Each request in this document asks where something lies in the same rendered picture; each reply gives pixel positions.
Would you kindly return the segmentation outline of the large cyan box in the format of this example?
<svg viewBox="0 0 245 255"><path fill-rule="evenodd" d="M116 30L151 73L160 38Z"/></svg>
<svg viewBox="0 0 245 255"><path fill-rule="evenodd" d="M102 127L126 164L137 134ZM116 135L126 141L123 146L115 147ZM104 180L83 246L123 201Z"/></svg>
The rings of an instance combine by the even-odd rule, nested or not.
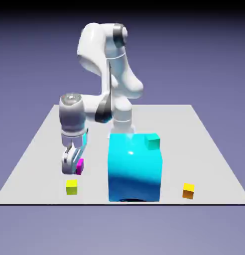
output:
<svg viewBox="0 0 245 255"><path fill-rule="evenodd" d="M146 133L113 133L108 150L110 202L160 200L163 159L160 149L149 150Z"/></svg>

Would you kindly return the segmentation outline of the small orange cube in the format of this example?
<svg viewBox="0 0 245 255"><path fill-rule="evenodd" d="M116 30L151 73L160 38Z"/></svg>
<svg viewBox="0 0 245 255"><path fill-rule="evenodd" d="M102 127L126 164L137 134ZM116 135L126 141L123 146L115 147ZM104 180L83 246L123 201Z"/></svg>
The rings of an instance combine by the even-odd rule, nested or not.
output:
<svg viewBox="0 0 245 255"><path fill-rule="evenodd" d="M189 184L189 183L185 183L184 187L183 187L183 193L182 193L182 197L186 198L186 199L193 199L194 197L194 191L195 191L195 185L193 184Z"/></svg>

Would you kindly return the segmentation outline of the small yellow cube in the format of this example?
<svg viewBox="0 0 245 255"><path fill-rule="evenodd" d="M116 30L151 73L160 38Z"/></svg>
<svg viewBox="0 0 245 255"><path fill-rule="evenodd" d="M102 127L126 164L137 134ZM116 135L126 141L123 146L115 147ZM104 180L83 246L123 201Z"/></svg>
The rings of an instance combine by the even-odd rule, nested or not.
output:
<svg viewBox="0 0 245 255"><path fill-rule="evenodd" d="M66 194L67 195L77 195L78 186L77 180L67 180L66 181Z"/></svg>

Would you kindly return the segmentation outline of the small magenta cube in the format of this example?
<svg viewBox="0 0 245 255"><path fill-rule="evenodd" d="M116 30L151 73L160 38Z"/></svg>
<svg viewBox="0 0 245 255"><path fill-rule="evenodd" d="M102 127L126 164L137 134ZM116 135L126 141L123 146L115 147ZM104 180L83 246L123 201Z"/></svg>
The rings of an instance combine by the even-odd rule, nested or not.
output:
<svg viewBox="0 0 245 255"><path fill-rule="evenodd" d="M84 159L80 158L76 164L76 174L81 175L84 169Z"/></svg>

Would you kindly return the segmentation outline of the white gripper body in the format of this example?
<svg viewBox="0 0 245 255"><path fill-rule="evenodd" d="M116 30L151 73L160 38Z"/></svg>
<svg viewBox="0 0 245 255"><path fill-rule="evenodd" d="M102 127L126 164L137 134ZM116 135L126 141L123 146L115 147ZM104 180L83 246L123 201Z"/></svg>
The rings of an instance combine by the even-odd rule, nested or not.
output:
<svg viewBox="0 0 245 255"><path fill-rule="evenodd" d="M76 148L73 144L67 146L61 159L62 173L71 175L76 171L76 165L83 153L81 148Z"/></svg>

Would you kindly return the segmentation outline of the small teal cube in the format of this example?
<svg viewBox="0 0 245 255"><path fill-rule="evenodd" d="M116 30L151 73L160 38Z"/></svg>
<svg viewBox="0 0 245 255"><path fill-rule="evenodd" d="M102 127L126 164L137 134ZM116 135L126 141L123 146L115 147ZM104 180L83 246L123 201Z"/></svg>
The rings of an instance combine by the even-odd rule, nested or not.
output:
<svg viewBox="0 0 245 255"><path fill-rule="evenodd" d="M160 137L157 133L148 133L144 137L147 149L160 149Z"/></svg>

